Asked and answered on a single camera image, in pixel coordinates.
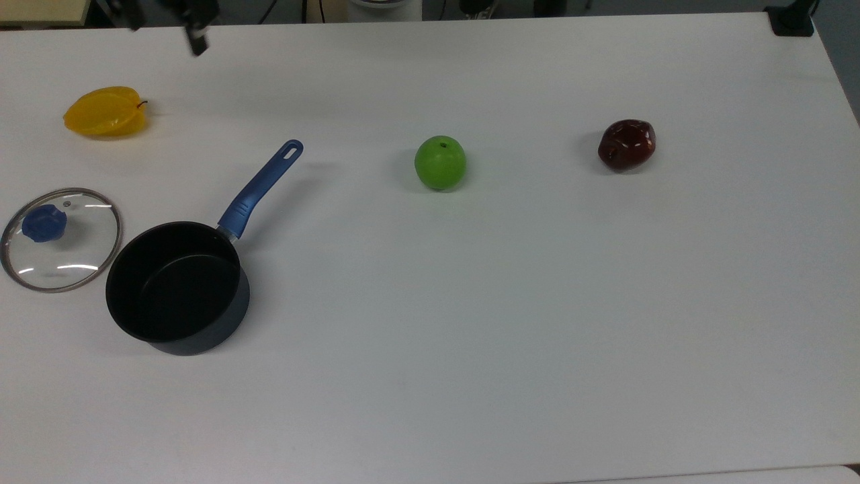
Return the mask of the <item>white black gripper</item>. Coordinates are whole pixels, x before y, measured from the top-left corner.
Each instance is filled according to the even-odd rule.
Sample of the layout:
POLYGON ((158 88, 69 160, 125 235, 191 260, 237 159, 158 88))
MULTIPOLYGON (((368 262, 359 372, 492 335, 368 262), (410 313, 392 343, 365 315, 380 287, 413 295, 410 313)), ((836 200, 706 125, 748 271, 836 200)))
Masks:
MULTIPOLYGON (((206 33, 212 22, 219 16, 218 1, 163 0, 159 5, 185 25, 185 37, 194 57, 203 55, 208 48, 206 33)), ((131 31, 145 25, 146 18, 135 0, 111 0, 112 18, 131 31)))

